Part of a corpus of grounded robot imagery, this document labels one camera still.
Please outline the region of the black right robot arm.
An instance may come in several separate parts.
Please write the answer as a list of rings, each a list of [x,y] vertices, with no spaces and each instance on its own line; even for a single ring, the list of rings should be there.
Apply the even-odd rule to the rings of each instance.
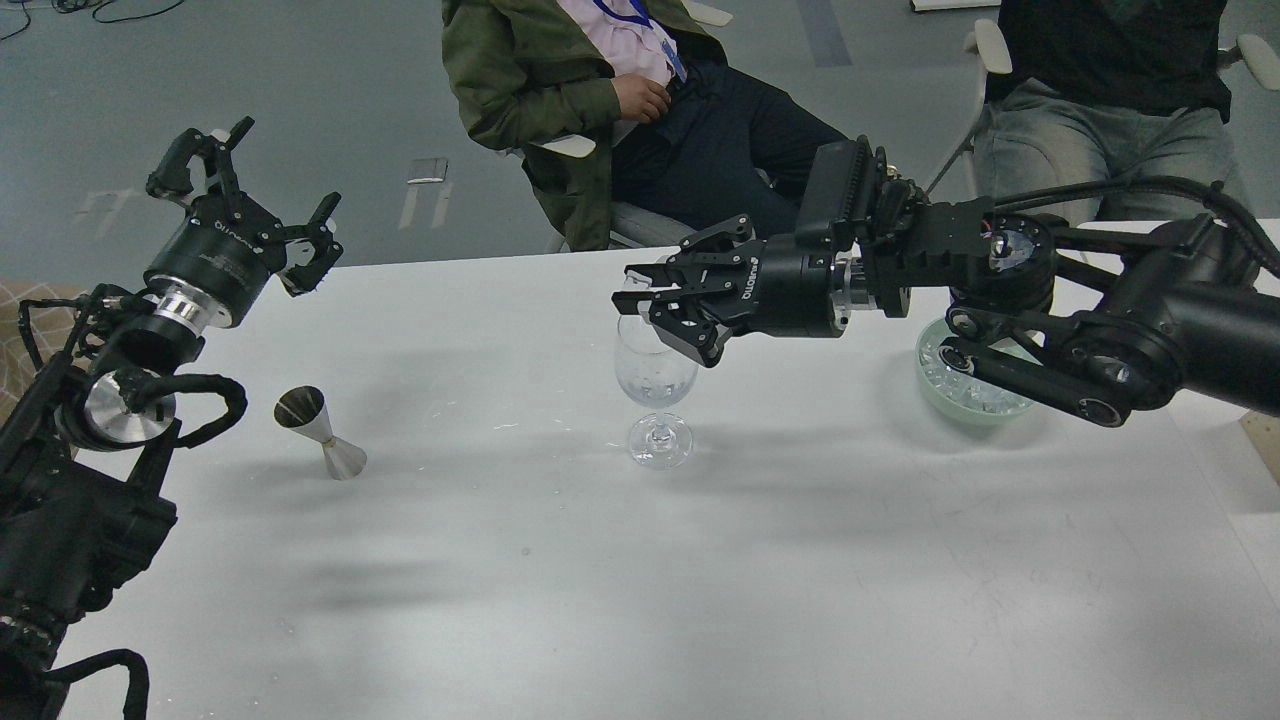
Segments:
[[[951,369],[1101,427],[1181,389],[1277,415],[1277,246],[1217,184],[1171,176],[933,202],[867,138],[819,149],[796,225],[748,218],[631,265],[613,295],[716,366],[728,340],[837,338],[860,309],[906,316],[946,288]]]

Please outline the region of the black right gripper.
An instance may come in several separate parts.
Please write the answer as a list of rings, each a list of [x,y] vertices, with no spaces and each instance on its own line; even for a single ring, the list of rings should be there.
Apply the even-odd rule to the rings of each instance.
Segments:
[[[744,214],[698,231],[666,259],[627,266],[626,293],[664,345],[704,368],[721,363],[733,334],[838,338],[870,309],[856,252],[754,238]]]

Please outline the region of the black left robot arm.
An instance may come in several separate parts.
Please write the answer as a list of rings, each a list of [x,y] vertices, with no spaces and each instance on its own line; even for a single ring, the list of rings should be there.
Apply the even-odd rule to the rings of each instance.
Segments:
[[[35,378],[3,425],[3,716],[55,719],[70,687],[109,667],[128,675],[122,714],[142,719],[148,667],[109,650],[58,667],[67,630],[145,571],[177,523],[161,495],[173,454],[237,424],[244,388],[184,374],[209,328],[242,323],[271,278],[316,290],[343,247],[325,196],[288,225],[241,188],[232,154],[253,127],[186,129],[148,176],[150,196],[184,220],[143,287],[99,284],[73,299],[22,299],[15,329]]]

